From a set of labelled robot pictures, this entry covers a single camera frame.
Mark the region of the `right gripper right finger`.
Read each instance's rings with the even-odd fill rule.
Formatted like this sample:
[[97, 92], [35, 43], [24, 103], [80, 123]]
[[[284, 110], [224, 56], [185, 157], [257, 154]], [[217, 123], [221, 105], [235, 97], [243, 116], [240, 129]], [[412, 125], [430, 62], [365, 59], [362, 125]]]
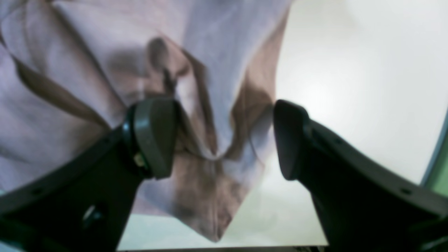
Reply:
[[328, 252], [446, 252], [447, 198], [375, 163], [293, 102], [273, 127], [283, 177], [310, 193]]

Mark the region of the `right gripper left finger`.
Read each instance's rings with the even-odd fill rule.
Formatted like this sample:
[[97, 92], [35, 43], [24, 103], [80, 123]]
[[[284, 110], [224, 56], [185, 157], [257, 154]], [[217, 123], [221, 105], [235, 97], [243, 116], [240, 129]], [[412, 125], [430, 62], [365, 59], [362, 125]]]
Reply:
[[145, 179], [170, 177], [178, 102], [150, 97], [69, 164], [1, 196], [1, 243], [23, 252], [115, 252]]

